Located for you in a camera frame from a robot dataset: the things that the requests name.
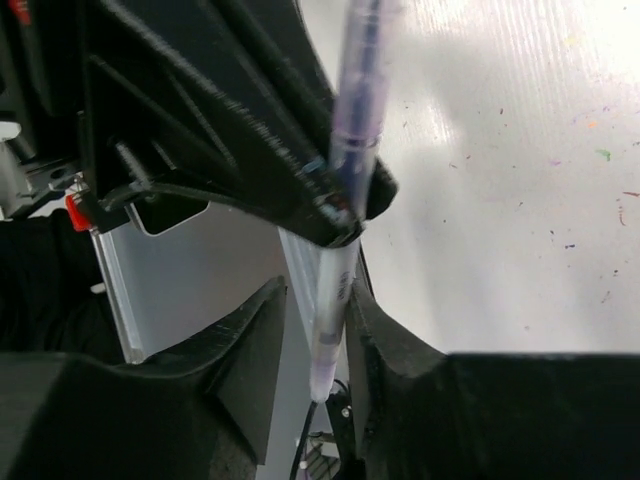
black cloth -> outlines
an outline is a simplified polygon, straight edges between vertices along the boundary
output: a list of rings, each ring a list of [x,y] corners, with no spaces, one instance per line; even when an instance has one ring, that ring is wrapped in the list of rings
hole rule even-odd
[[[0,222],[0,351],[84,353],[121,363],[122,350],[88,233],[66,211]]]

pen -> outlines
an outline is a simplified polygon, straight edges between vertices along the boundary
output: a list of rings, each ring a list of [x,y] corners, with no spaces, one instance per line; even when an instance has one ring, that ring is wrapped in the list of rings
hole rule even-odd
[[[399,1],[351,0],[349,5],[329,166],[342,180],[361,221],[382,134],[389,84],[386,50]],[[316,403],[324,403],[333,386],[359,249],[356,240],[320,254],[310,379]]]

red button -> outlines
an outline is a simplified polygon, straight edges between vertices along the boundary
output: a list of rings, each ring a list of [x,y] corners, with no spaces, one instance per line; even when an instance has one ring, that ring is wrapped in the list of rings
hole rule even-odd
[[[64,203],[67,206],[69,217],[71,217],[73,229],[76,232],[86,232],[87,230],[90,230],[92,227],[91,222],[83,213],[80,212],[80,210],[78,210],[78,206],[73,200],[73,195],[67,195],[64,199]]]
[[[29,13],[29,5],[27,0],[9,0],[9,8],[18,17],[18,21],[25,25],[31,25],[31,14]]]

pen cap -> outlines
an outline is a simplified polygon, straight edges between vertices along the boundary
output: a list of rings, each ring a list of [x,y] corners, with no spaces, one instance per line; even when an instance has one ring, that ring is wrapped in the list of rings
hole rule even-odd
[[[399,0],[352,0],[347,15],[333,132],[373,141],[382,132],[389,85],[389,44],[400,17]]]

white floor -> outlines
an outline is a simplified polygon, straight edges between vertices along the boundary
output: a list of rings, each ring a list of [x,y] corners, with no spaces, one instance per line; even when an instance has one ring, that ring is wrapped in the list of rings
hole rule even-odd
[[[345,0],[301,0],[335,78]],[[640,350],[638,0],[404,0],[363,248],[445,351]]]

